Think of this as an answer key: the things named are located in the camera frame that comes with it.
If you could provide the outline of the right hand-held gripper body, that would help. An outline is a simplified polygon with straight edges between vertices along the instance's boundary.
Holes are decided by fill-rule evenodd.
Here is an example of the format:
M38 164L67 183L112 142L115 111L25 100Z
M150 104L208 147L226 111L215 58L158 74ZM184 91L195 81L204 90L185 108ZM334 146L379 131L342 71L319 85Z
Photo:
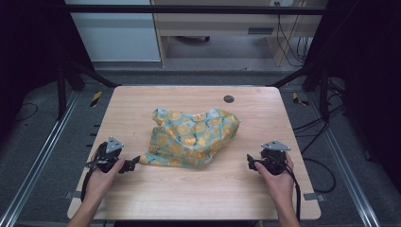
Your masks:
M262 144L261 147L262 164L270 174L277 176L288 171L286 153L291 151L290 147L278 140Z

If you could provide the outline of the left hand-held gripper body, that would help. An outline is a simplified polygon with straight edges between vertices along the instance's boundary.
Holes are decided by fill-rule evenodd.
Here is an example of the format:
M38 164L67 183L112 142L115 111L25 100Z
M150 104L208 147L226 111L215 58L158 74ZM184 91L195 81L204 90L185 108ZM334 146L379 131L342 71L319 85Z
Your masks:
M85 166L88 168L98 167L103 173L107 173L118 161L123 147L121 142L110 136L106 142L98 146L95 157Z

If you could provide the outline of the teal cloth with orange print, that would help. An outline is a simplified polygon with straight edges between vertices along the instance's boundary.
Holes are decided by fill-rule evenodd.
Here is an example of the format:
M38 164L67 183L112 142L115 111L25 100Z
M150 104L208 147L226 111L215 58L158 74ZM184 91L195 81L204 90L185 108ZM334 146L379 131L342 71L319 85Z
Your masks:
M197 114L157 108L152 119L157 126L152 130L148 151L139 159L141 165L205 166L234 140L240 125L233 113L219 108Z

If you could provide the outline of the person's right hand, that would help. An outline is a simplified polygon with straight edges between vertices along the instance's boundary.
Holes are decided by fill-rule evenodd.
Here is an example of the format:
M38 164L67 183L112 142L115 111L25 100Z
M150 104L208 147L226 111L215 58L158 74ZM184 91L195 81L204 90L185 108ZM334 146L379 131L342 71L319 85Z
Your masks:
M283 172L280 175L271 175L260 163L256 163L255 166L264 179L276 208L292 208L294 187L292 177L287 172Z

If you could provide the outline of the person's left hand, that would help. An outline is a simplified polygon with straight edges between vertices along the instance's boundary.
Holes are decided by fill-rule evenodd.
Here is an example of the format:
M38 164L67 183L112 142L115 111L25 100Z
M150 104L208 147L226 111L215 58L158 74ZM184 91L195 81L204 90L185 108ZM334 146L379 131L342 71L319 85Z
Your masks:
M124 163L125 160L120 159L114 164L109 172L104 173L101 170L96 169L92 173L92 176L87 184L86 195L83 200L83 204L85 206L98 207L100 205L107 191L111 188L115 176L122 168Z

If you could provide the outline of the yellow black hazard tape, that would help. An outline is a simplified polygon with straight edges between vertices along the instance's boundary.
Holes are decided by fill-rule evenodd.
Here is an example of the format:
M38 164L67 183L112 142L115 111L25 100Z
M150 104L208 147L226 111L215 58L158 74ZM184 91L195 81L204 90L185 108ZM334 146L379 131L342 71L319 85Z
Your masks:
M92 99L91 104L90 104L90 107L95 107L95 106L96 106L96 104L98 103L98 101L99 101L101 95L102 95L102 92L101 92L101 91L97 91L97 92L94 94L93 99Z
M292 100L294 103L303 105L303 106L309 106L309 102L308 101L302 101L298 98L297 93L292 93Z

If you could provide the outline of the white cabinet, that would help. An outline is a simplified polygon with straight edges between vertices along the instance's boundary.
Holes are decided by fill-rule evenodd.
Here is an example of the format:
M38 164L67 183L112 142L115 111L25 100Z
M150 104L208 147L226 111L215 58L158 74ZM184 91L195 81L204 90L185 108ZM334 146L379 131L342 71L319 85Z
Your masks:
M94 62L160 61L151 13L71 14Z

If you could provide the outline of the light wooden desk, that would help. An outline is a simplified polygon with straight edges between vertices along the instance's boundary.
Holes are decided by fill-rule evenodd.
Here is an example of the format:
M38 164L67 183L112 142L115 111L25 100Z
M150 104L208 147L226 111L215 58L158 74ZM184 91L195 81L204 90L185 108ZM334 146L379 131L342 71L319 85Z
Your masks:
M240 6L240 7L317 7L328 0L150 0L153 6ZM313 38L320 15L263 14L186 14L155 13L153 15L159 47L163 57L167 40L174 36L256 36L266 39L274 63L282 65L295 50L294 38Z

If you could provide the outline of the aluminium floor rail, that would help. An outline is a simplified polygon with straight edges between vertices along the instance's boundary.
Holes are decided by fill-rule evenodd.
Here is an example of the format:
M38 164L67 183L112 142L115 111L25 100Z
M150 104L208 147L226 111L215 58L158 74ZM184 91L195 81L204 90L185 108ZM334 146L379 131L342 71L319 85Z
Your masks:
M80 92L72 92L67 102L65 113L56 121L52 131L47 136L39 154L31 165L21 186L15 194L12 202L8 206L3 216L0 218L0 227L13 227L17 218L21 214L27 199L29 198L36 182L40 178L48 158L52 154L54 147L57 145L61 134L74 111Z
M342 105L336 107L328 106L328 120L327 126L323 131L323 137L363 226L381 227L372 205L368 201L355 172L346 160L343 149L332 130L334 120L343 111L344 107Z

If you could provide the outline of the black metal frame stand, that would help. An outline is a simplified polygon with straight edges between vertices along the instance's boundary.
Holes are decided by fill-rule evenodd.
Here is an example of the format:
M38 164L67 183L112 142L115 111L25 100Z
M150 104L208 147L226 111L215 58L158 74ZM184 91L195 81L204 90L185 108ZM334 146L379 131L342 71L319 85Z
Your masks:
M305 76L305 81L302 88L305 92L312 92L319 88L319 113L323 118L324 122L329 121L329 110L328 110L328 70L323 63L310 63L303 66L301 69L295 71L294 73L280 79L270 87L280 88L285 84L299 78L300 76Z
M94 69L85 67L76 61L65 61L60 64L57 69L57 87L58 87L58 101L59 113L57 119L60 120L66 114L67 101L65 82L68 82L74 91L81 91L85 87L85 83L81 75L86 75L101 84L109 87L116 88L118 83L114 83L108 79L103 78Z

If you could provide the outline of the black horizontal frame bar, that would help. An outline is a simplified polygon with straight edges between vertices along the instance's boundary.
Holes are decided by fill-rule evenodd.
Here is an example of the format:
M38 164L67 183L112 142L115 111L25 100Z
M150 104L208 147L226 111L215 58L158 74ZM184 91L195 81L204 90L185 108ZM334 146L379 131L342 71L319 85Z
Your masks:
M326 8L241 6L66 5L69 12L84 13L187 13L324 15Z

